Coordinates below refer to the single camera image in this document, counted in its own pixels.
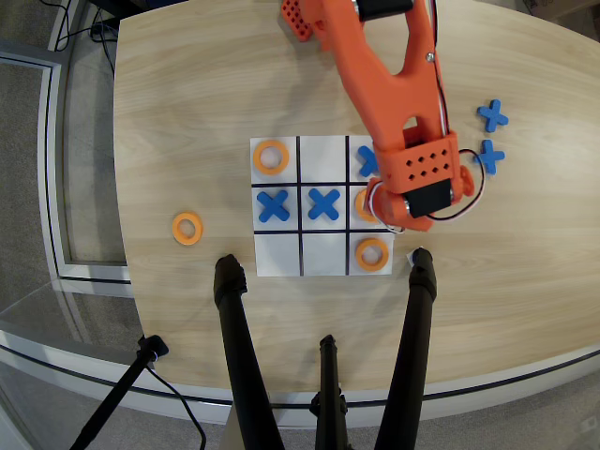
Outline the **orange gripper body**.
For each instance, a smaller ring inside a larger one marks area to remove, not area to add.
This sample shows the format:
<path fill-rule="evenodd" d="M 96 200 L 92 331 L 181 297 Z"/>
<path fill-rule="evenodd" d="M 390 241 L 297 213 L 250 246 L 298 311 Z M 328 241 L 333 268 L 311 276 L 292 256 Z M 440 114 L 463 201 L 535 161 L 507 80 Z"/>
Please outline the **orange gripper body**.
<path fill-rule="evenodd" d="M 389 190 L 381 178 L 367 184 L 367 210 L 389 229 L 428 232 L 440 217 L 433 215 L 458 202 L 458 181 L 444 179 L 405 193 Z"/>

